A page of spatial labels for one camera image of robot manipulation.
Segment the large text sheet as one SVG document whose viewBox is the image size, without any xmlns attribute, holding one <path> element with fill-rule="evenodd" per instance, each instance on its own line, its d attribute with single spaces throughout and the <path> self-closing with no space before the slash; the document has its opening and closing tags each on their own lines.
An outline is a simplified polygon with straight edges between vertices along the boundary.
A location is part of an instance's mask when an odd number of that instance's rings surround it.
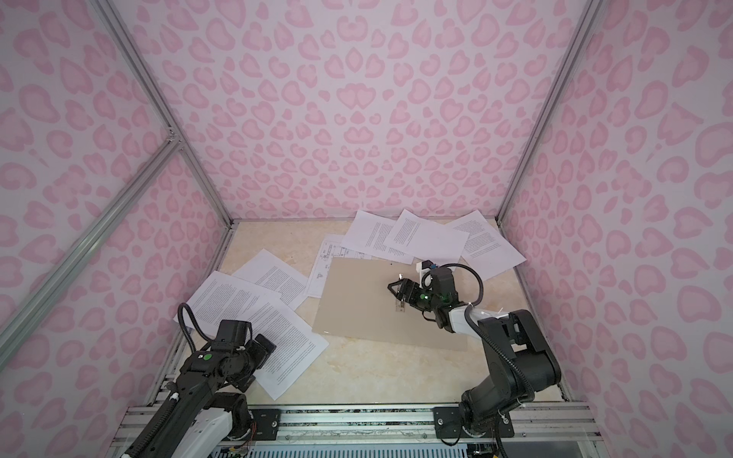
<svg viewBox="0 0 733 458">
<path fill-rule="evenodd" d="M 259 384 L 272 400 L 283 396 L 328 348 L 328 341 L 280 300 L 260 299 L 237 319 L 250 322 L 255 335 L 262 334 L 276 345 L 256 371 Z"/>
</svg>

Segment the beige paper folder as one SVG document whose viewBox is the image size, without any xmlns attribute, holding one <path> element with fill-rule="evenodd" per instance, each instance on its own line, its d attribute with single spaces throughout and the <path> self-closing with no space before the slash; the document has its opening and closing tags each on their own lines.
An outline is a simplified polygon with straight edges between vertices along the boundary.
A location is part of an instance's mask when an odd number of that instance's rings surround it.
<svg viewBox="0 0 733 458">
<path fill-rule="evenodd" d="M 393 345 L 465 351 L 469 337 L 428 322 L 420 311 L 400 303 L 387 285 L 400 276 L 417 281 L 413 266 L 385 260 L 336 258 L 312 329 L 326 336 Z"/>
</svg>

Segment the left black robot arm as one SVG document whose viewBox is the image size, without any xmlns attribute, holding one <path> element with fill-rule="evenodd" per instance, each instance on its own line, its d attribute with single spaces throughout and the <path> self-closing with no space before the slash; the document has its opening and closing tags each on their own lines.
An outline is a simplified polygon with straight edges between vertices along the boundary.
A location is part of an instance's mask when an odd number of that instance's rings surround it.
<svg viewBox="0 0 733 458">
<path fill-rule="evenodd" d="M 255 415 L 245 392 L 277 346 L 252 324 L 224 320 L 183 363 L 169 394 L 124 457 L 207 457 L 224 439 L 253 440 Z"/>
</svg>

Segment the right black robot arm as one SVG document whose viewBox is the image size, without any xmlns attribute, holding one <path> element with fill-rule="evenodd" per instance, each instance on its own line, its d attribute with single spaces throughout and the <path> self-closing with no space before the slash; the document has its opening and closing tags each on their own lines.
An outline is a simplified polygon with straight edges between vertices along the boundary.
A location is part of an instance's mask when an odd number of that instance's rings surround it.
<svg viewBox="0 0 733 458">
<path fill-rule="evenodd" d="M 561 381 L 557 357 L 527 309 L 496 314 L 479 308 L 485 287 L 475 269 L 462 263 L 420 265 L 420 280 L 401 276 L 387 285 L 400 305 L 452 334 L 479 339 L 489 375 L 465 391 L 455 420 L 443 420 L 436 436 L 455 446 L 465 435 L 498 439 L 510 412 Z"/>
</svg>

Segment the text sheet far left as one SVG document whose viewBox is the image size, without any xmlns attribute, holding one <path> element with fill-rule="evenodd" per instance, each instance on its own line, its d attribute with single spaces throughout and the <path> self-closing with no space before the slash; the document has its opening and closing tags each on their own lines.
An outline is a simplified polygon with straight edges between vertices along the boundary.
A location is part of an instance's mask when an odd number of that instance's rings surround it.
<svg viewBox="0 0 733 458">
<path fill-rule="evenodd" d="M 276 294 L 264 287 L 221 272 L 213 272 L 187 301 L 202 331 L 217 334 L 224 320 L 250 322 L 257 329 L 260 316 L 282 305 Z"/>
</svg>

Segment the text sheet centre back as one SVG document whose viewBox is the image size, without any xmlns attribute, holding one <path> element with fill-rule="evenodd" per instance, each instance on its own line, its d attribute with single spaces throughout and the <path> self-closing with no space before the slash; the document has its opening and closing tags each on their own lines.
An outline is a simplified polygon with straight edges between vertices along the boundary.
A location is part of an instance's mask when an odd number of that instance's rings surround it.
<svg viewBox="0 0 733 458">
<path fill-rule="evenodd" d="M 411 264 L 414 257 L 386 244 L 395 221 L 359 210 L 342 238 L 342 246 L 387 261 Z"/>
</svg>

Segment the diagram sheet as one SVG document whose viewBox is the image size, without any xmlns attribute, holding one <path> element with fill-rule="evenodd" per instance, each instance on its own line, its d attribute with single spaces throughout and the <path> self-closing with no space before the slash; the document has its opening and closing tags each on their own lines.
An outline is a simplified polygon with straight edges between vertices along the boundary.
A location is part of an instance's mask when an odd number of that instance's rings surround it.
<svg viewBox="0 0 733 458">
<path fill-rule="evenodd" d="M 337 258 L 371 260 L 372 256 L 342 246 L 341 235 L 328 234 L 319 248 L 307 284 L 307 296 L 320 299 L 332 261 Z"/>
</svg>

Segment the text sheet back right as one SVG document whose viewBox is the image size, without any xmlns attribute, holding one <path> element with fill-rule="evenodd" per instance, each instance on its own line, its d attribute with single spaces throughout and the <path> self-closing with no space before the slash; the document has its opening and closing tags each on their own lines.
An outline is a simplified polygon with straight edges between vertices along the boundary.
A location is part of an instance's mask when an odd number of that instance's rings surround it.
<svg viewBox="0 0 733 458">
<path fill-rule="evenodd" d="M 525 257 L 505 240 L 479 211 L 473 211 L 456 219 L 448 223 L 447 227 L 469 235 L 462 259 L 483 282 L 526 261 Z"/>
</svg>

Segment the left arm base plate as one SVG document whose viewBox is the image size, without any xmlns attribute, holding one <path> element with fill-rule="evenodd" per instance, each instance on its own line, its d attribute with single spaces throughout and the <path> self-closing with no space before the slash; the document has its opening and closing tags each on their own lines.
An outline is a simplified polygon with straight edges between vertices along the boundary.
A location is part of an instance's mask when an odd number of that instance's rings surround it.
<svg viewBox="0 0 733 458">
<path fill-rule="evenodd" d="M 234 411 L 233 429 L 227 439 L 242 442 L 274 441 L 277 438 L 281 417 L 282 410 L 276 408 Z"/>
</svg>

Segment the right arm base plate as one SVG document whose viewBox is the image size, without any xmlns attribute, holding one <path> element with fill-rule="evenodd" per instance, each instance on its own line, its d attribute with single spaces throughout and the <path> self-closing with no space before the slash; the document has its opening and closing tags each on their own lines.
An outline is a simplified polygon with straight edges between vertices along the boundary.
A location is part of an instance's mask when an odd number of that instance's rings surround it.
<svg viewBox="0 0 733 458">
<path fill-rule="evenodd" d="M 435 437 L 439 440 L 455 440 L 458 435 L 462 438 L 492 438 L 496 424 L 489 422 L 485 432 L 469 432 L 463 425 L 458 406 L 436 406 L 431 409 Z"/>
</svg>

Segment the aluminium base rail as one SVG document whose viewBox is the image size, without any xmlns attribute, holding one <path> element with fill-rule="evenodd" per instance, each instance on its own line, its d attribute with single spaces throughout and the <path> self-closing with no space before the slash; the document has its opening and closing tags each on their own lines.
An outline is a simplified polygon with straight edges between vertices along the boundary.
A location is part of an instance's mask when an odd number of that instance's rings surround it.
<svg viewBox="0 0 733 458">
<path fill-rule="evenodd" d="M 222 440 L 207 457 L 606 457 L 589 406 L 539 402 L 510 413 L 501 438 L 435 437 L 431 409 L 451 404 L 254 405 L 282 410 L 274 441 Z"/>
</svg>

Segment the diagonal aluminium frame bar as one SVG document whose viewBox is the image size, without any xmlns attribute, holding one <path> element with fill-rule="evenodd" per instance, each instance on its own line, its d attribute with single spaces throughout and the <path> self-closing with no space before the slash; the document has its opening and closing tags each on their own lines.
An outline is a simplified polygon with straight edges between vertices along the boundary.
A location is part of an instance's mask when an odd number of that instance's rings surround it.
<svg viewBox="0 0 733 458">
<path fill-rule="evenodd" d="M 60 296 L 87 267 L 91 258 L 114 234 L 154 183 L 168 162 L 179 152 L 181 138 L 173 135 L 167 139 L 152 160 L 139 170 L 131 181 L 93 221 L 88 229 L 66 251 L 61 261 L 48 273 L 38 288 L 25 298 L 19 309 L 1 330 L 1 366 L 5 368 L 24 343 L 36 332 Z"/>
</svg>

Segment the right corner aluminium post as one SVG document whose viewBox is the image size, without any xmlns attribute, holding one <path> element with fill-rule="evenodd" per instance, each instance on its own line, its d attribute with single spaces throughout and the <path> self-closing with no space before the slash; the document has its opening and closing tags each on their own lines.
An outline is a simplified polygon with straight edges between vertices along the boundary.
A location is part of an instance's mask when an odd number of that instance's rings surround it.
<svg viewBox="0 0 733 458">
<path fill-rule="evenodd" d="M 547 95 L 543 99 L 538 116 L 534 121 L 533 129 L 524 145 L 522 153 L 519 157 L 517 169 L 513 172 L 509 182 L 508 191 L 496 215 L 496 224 L 502 229 L 505 223 L 509 221 L 508 214 L 513 205 L 513 201 L 519 194 L 519 187 L 526 176 L 527 170 L 533 159 L 534 154 L 539 148 L 545 132 L 551 126 L 555 112 L 564 97 L 574 72 L 580 64 L 581 56 L 589 45 L 597 24 L 603 18 L 607 10 L 608 1 L 592 0 L 587 1 L 584 5 L 578 25 L 571 35 L 569 46 L 563 55 L 557 71 L 551 80 Z"/>
</svg>

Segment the corner aluminium post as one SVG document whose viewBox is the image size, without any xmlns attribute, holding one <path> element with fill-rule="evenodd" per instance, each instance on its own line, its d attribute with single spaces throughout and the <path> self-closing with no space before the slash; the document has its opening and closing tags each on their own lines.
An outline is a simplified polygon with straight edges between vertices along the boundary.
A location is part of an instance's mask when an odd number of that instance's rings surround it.
<svg viewBox="0 0 733 458">
<path fill-rule="evenodd" d="M 145 59 L 142 57 L 131 32 L 122 20 L 114 2 L 108 0 L 92 0 L 88 4 L 95 10 L 100 22 L 107 29 L 107 32 L 121 52 L 129 69 L 135 76 L 137 82 L 139 82 L 139 86 L 145 94 L 145 97 L 147 97 L 153 110 L 166 126 L 171 139 L 179 143 L 183 159 L 186 161 L 200 187 L 202 187 L 202 192 L 208 198 L 225 227 L 232 229 L 234 227 L 234 219 L 225 208 L 223 199 L 215 189 L 213 181 L 206 174 L 202 162 L 197 157 L 185 133 L 183 133 L 179 120 L 175 117 L 160 84 L 158 84 Z"/>
<path fill-rule="evenodd" d="M 592 0 L 587 1 L 584 5 L 578 25 L 571 35 L 569 46 L 563 55 L 557 71 L 551 80 L 547 95 L 543 99 L 538 116 L 534 121 L 533 129 L 524 145 L 522 153 L 519 157 L 517 169 L 513 172 L 509 182 L 508 191 L 496 215 L 496 224 L 502 229 L 505 223 L 509 221 L 508 214 L 513 205 L 513 201 L 519 194 L 519 187 L 526 176 L 527 170 L 533 159 L 534 154 L 539 148 L 545 132 L 551 126 L 555 112 L 564 97 L 574 72 L 580 64 L 581 56 L 589 45 L 597 24 L 603 18 L 607 10 L 608 1 Z"/>
</svg>

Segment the left corner aluminium post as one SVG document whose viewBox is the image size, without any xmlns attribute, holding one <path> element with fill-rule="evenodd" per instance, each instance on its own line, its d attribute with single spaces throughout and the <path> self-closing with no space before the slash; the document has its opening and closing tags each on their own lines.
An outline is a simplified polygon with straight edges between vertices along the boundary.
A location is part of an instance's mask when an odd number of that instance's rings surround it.
<svg viewBox="0 0 733 458">
<path fill-rule="evenodd" d="M 232 229 L 234 227 L 234 219 L 225 208 L 223 199 L 215 189 L 213 181 L 206 174 L 202 162 L 197 157 L 185 133 L 183 133 L 179 120 L 175 117 L 160 84 L 158 84 L 145 59 L 142 57 L 131 32 L 122 20 L 114 2 L 108 0 L 92 0 L 88 4 L 95 10 L 100 22 L 107 29 L 107 32 L 121 52 L 129 69 L 135 76 L 137 82 L 139 82 L 139 86 L 145 94 L 145 97 L 147 97 L 153 110 L 166 126 L 171 139 L 179 143 L 183 159 L 186 161 L 200 187 L 202 187 L 202 192 L 208 198 L 225 227 Z"/>
</svg>

